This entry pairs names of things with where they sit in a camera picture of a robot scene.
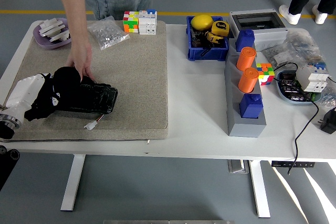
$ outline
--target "yellow floor line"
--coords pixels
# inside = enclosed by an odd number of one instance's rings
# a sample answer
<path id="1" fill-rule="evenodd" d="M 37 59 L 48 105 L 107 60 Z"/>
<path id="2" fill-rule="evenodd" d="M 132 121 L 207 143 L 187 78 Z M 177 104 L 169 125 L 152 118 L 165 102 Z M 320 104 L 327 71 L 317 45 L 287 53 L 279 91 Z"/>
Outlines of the yellow floor line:
<path id="1" fill-rule="evenodd" d="M 64 10 L 0 10 L 0 14 L 65 14 Z M 159 16 L 195 16 L 197 14 L 209 14 L 211 16 L 227 17 L 229 13 L 207 13 L 207 12 L 158 12 Z M 302 14 L 301 18 L 314 18 L 314 15 Z M 336 15 L 328 15 L 328 18 L 336 19 Z"/>

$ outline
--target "blue plastic bin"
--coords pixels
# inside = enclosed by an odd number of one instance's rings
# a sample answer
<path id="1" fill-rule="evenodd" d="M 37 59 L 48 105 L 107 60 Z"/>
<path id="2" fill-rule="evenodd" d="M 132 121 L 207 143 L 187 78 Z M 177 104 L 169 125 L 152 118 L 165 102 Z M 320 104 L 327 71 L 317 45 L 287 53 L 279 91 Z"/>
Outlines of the blue plastic bin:
<path id="1" fill-rule="evenodd" d="M 204 56 L 201 56 L 201 53 L 205 50 L 201 47 L 193 47 L 191 45 L 191 20 L 194 16 L 187 16 L 187 29 L 186 33 L 188 34 L 188 60 L 195 61 L 195 60 L 218 60 L 218 61 L 225 61 L 227 52 L 229 51 L 229 43 L 228 38 L 224 37 L 223 46 L 221 48 L 211 48 L 209 52 L 207 52 Z M 212 16 L 212 19 L 215 21 L 222 21 L 223 18 L 220 16 Z"/>

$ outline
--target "orange cylinder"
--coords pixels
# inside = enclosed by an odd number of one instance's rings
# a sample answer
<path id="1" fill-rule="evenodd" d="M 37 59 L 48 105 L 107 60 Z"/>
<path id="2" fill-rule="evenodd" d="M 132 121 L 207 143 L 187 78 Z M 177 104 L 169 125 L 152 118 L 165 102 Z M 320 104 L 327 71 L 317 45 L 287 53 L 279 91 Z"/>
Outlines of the orange cylinder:
<path id="1" fill-rule="evenodd" d="M 240 71 L 243 71 L 245 68 L 251 67 L 256 55 L 257 52 L 254 48 L 243 47 L 240 52 L 236 67 Z"/>
<path id="2" fill-rule="evenodd" d="M 238 88 L 243 93 L 250 93 L 253 91 L 255 84 L 258 81 L 258 70 L 255 68 L 246 68 L 243 71 L 242 77 L 238 83 Z"/>

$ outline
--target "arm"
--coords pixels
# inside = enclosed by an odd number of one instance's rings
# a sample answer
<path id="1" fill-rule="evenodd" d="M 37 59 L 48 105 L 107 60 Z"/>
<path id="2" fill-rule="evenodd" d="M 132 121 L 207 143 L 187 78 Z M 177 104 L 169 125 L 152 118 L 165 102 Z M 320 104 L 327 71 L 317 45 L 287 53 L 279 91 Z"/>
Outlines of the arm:
<path id="1" fill-rule="evenodd" d="M 71 51 L 66 66 L 75 67 L 82 76 L 94 80 L 91 72 L 92 48 L 89 42 L 85 0 L 62 0 L 71 35 Z"/>

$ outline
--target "rubik's cube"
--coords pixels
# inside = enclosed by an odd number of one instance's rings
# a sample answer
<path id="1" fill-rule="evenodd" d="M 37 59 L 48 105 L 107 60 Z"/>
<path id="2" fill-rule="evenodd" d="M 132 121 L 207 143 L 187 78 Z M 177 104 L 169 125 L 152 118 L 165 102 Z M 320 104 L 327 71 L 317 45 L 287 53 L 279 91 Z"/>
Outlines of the rubik's cube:
<path id="1" fill-rule="evenodd" d="M 139 32 L 139 12 L 124 12 L 124 18 L 122 19 L 124 25 L 124 31 L 126 33 L 138 33 Z"/>
<path id="2" fill-rule="evenodd" d="M 270 63 L 257 63 L 257 70 L 259 72 L 259 84 L 269 85 L 274 78 L 274 71 Z"/>

